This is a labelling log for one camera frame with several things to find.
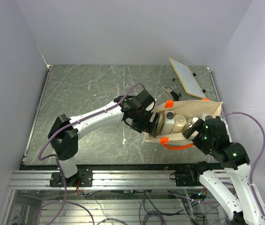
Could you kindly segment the beige canvas tote bag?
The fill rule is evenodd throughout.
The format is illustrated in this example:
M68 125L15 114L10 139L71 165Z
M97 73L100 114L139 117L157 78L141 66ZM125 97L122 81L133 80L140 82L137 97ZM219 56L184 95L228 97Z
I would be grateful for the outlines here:
M200 118L204 114L209 114L213 118L219 116L222 110L222 102L214 102L205 98L202 100L187 100L187 101L172 101L168 100L165 103L154 108L154 114L160 113L165 118L165 111L173 111L175 115L181 114L186 119L193 117ZM152 137L149 134L144 135L144 142L159 143L163 147L170 150L183 150L194 146L192 141L187 140L181 133L156 135Z

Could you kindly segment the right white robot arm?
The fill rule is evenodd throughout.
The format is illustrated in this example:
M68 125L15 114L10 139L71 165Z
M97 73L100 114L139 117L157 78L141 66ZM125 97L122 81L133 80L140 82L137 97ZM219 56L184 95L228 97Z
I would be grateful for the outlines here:
M193 185L203 185L225 210L232 225L265 225L265 204L253 183L253 167L245 148L231 142L225 123L214 119L198 119L183 132L187 139L204 154L212 155L231 180L235 194L219 180L215 171L205 162L191 167L189 180Z

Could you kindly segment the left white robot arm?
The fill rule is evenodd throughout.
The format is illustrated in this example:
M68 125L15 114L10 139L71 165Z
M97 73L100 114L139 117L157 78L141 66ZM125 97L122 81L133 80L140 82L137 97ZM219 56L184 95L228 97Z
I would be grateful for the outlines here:
M60 168L57 174L59 179L54 181L54 185L91 186L91 179L79 172L75 155L78 152L79 140L105 125L122 121L138 133L156 136L160 114L153 112L155 104L156 99L147 90L142 90L136 96L118 96L107 105L83 115L58 116L48 134Z

